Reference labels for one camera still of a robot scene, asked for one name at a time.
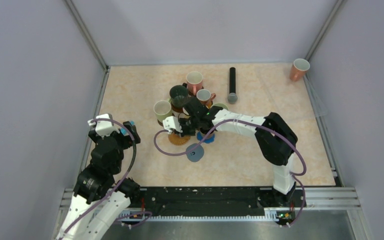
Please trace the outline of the dark green mug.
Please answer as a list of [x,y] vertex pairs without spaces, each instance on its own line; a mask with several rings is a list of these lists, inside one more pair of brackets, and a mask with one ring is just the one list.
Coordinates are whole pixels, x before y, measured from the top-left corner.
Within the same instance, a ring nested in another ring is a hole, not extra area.
[[189,97],[189,90],[183,85],[175,85],[169,91],[172,105],[175,108],[182,108]]

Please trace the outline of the brown ringed wooden coaster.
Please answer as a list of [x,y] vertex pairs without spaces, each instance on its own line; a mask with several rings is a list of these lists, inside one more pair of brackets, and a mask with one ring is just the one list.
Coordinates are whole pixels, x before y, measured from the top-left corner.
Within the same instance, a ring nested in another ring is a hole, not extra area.
[[184,113],[183,107],[176,107],[174,104],[171,104],[171,109],[176,113]]

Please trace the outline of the small yellow cup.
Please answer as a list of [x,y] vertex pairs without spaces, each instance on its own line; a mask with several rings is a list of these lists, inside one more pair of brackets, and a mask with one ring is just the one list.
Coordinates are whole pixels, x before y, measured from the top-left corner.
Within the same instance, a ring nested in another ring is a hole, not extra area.
[[182,138],[183,137],[181,133],[176,133],[176,132],[172,132],[171,135],[176,136],[178,138]]

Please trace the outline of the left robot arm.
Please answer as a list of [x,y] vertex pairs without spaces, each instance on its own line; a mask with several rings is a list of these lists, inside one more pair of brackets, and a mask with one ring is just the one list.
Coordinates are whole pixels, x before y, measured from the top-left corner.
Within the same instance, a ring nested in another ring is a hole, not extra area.
[[95,147],[91,160],[77,177],[67,215],[58,231],[58,240],[100,240],[128,207],[140,202],[140,185],[124,176],[124,150],[133,149],[128,171],[133,168],[141,142],[131,121],[116,123],[109,114],[91,119],[88,136]]

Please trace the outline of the small pink cup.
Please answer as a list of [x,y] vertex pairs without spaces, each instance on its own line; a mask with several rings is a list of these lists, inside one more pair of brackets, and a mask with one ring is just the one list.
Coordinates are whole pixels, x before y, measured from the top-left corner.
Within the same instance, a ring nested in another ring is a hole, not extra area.
[[216,94],[209,91],[208,89],[200,89],[196,93],[197,99],[204,105],[208,106],[212,104],[213,100],[216,98]]

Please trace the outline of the black cup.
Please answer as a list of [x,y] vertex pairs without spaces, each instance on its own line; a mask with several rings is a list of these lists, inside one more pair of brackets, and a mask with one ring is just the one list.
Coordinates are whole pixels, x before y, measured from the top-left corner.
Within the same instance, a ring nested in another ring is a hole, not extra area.
[[215,133],[213,130],[200,130],[201,136],[205,137],[205,140],[213,139],[215,136]]

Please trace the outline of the pale green cup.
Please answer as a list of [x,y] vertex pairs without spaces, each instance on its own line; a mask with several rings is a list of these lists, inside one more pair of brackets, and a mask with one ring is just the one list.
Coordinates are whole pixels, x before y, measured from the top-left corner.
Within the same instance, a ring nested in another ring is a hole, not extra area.
[[159,123],[163,123],[167,117],[173,116],[172,105],[168,100],[160,100],[153,106],[153,112]]

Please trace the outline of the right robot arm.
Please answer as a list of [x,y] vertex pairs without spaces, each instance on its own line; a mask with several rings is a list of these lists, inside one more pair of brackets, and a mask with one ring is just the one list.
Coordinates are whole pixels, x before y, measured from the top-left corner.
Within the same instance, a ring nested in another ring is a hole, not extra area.
[[216,105],[206,107],[196,97],[186,102],[183,112],[185,117],[166,118],[164,128],[182,137],[201,131],[229,132],[255,139],[263,157],[273,165],[274,202],[287,206],[293,200],[292,189],[296,184],[290,161],[296,154],[298,137],[278,113],[244,115]]

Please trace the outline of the grey blue coaster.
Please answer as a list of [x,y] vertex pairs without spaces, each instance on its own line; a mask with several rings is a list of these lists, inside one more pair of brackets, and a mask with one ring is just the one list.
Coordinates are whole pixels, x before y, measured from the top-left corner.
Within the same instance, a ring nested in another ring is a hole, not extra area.
[[205,154],[204,148],[201,145],[198,145],[197,143],[189,145],[186,148],[186,151],[188,152],[188,154],[186,155],[187,159],[193,163],[200,161]]

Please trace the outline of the woven rattan coaster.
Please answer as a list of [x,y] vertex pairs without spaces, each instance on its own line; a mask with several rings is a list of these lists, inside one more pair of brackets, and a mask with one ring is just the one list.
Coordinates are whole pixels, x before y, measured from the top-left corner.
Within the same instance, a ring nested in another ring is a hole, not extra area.
[[190,141],[190,138],[191,138],[190,136],[179,136],[175,133],[170,133],[168,135],[169,142],[175,146],[185,145],[186,143],[188,143]]

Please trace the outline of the blue flower coaster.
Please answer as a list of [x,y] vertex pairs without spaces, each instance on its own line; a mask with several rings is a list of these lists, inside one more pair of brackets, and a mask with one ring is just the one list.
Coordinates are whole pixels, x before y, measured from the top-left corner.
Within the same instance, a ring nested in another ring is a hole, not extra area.
[[[201,141],[204,138],[204,136],[205,134],[203,134],[202,132],[198,132],[196,135],[196,138],[198,141]],[[215,133],[212,132],[208,137],[205,138],[203,142],[206,144],[210,144],[210,143],[213,143],[214,141],[215,141]]]

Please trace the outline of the light green mug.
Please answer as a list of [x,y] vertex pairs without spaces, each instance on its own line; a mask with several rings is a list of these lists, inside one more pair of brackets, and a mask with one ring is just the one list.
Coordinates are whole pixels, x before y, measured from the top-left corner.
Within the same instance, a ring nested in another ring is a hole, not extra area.
[[221,108],[223,108],[225,110],[229,110],[229,107],[226,104],[224,104],[224,103],[214,103],[213,106],[221,107]]

